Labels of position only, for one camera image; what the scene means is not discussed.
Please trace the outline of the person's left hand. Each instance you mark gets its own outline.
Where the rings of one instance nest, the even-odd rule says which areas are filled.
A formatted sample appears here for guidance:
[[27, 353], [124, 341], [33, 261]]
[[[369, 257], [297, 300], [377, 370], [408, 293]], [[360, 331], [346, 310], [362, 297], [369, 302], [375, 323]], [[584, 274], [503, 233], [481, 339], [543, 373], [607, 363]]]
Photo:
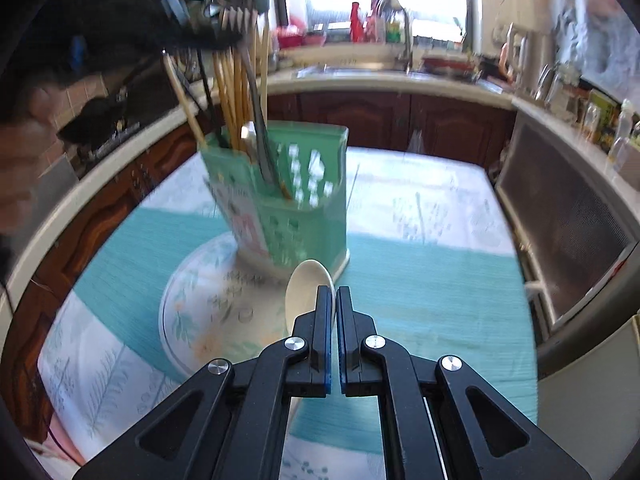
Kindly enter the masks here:
[[2, 234], [18, 229], [30, 211], [40, 156], [55, 136], [53, 119], [62, 94], [50, 84], [33, 88], [26, 110], [13, 122], [1, 125]]

